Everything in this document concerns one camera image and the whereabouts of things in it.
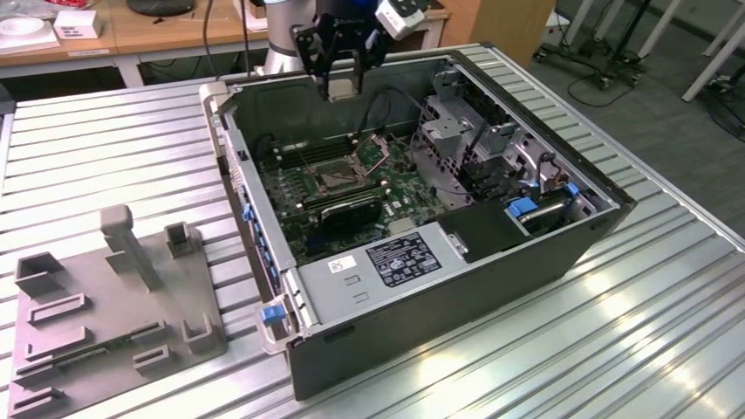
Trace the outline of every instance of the gray plastic holder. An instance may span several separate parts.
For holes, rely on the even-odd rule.
[[[138,238],[124,205],[100,214],[108,249],[16,266],[14,418],[66,416],[227,350],[199,230]]]

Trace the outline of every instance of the white box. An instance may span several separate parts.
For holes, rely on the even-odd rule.
[[[95,10],[63,10],[55,20],[62,39],[92,39],[102,35],[103,22]]]
[[[50,23],[44,23],[42,31],[28,37],[18,38],[0,35],[0,55],[43,50],[58,46],[60,46],[60,43]]]

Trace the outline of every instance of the slotted metal surface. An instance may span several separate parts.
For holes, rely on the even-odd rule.
[[[96,211],[128,203],[138,234],[178,220],[199,226],[230,350],[74,417],[744,414],[741,238],[497,51],[463,52],[640,201],[564,278],[296,402],[285,360],[264,354],[255,333],[259,293],[208,156],[200,82],[27,102],[0,142],[0,412],[15,260],[103,246]]]

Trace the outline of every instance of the floor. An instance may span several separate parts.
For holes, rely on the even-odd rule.
[[[559,0],[563,14],[575,15],[581,0]],[[597,1],[585,20],[591,25],[600,16],[605,2]],[[608,40],[615,46],[635,6],[627,2],[616,19]],[[648,13],[641,20],[631,50],[637,51],[647,40],[657,17]],[[701,56],[708,41],[671,26],[645,60],[649,68],[637,88],[613,105],[595,108],[579,103],[567,93],[567,86],[592,72],[560,57],[535,63],[531,73],[589,117],[600,128],[641,160],[745,237],[745,143],[732,138],[713,123],[703,100],[688,104],[680,97],[709,59]],[[732,74],[743,65],[733,57],[723,72]],[[579,83],[575,95],[601,104],[628,89],[613,86],[601,92],[588,83]],[[745,106],[737,104],[740,114]]]

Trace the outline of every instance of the robotic arm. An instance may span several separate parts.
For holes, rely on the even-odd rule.
[[[380,66],[388,36],[404,39],[424,21],[428,0],[317,0],[313,24],[296,28],[295,43],[303,66],[328,98],[328,74],[335,61],[355,59],[353,86],[363,91],[364,74]]]
[[[312,0],[252,1],[267,5],[272,48],[267,72],[295,70],[288,62],[299,58],[324,100],[335,61],[355,60],[352,82],[355,91],[361,92],[364,74],[383,64],[391,38],[401,40],[415,31],[429,5],[429,0],[316,0],[308,24],[301,21],[312,9]]]

